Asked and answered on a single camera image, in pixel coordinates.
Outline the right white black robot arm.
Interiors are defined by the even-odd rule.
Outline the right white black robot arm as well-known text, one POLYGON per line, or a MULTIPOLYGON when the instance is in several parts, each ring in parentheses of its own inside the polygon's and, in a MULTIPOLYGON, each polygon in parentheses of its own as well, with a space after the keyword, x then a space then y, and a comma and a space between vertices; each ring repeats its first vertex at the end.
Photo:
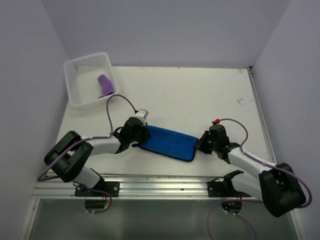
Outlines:
POLYGON ((307 202, 299 180, 288 164, 267 163, 250 156, 241 144, 229 140, 221 124, 214 123, 193 147, 204 154, 215 153, 219 159, 237 167, 222 181, 207 182, 209 197, 237 197, 243 193, 261 201, 275 217, 300 208, 307 202))

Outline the blue towel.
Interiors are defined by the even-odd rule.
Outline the blue towel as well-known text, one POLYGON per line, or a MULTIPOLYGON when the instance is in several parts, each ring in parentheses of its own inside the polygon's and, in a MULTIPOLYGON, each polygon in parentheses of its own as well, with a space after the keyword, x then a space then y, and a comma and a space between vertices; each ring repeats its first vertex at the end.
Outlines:
POLYGON ((155 153, 183 162, 192 162, 195 158, 196 149, 194 145, 198 138, 181 132, 148 126, 150 138, 144 143, 135 143, 133 148, 155 153))

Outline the purple towel black trim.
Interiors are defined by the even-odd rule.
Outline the purple towel black trim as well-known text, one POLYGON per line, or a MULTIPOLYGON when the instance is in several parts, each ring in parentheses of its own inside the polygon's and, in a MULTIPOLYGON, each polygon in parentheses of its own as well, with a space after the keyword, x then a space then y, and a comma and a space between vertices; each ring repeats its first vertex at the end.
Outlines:
POLYGON ((97 81, 101 87, 102 97, 109 96, 115 93, 114 86, 106 75, 100 75, 97 78, 97 81))

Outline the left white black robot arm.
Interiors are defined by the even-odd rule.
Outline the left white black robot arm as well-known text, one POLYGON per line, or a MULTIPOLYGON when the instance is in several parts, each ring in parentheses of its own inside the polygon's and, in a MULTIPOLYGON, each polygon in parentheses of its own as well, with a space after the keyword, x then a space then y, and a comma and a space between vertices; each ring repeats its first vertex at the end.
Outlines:
POLYGON ((46 170, 53 172, 63 182, 74 182, 86 187, 92 196, 103 193, 102 177, 85 166, 91 156, 120 154, 133 143, 145 143, 151 135, 146 118, 135 114, 110 136, 82 137, 69 131, 44 157, 46 170))

